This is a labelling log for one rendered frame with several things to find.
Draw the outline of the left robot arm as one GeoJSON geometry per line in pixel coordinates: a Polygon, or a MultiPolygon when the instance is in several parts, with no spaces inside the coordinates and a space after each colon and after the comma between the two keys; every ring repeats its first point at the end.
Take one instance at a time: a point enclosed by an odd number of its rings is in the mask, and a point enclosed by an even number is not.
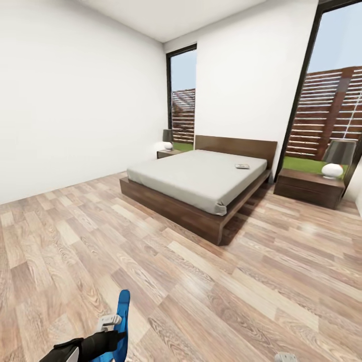
{"type": "Polygon", "coordinates": [[[114,326],[121,321],[122,318],[118,314],[101,316],[94,335],[58,342],[39,362],[88,362],[105,352],[113,352],[117,350],[118,342],[127,332],[108,331],[106,326],[114,326]]]}

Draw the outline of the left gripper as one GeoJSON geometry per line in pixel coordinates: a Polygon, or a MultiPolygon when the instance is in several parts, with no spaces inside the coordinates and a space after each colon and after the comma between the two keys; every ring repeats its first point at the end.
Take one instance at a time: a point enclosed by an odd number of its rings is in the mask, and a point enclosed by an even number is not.
{"type": "Polygon", "coordinates": [[[118,330],[103,331],[91,335],[90,338],[93,340],[94,350],[90,360],[99,357],[105,352],[117,350],[118,342],[126,335],[126,331],[118,333],[118,330]]]}

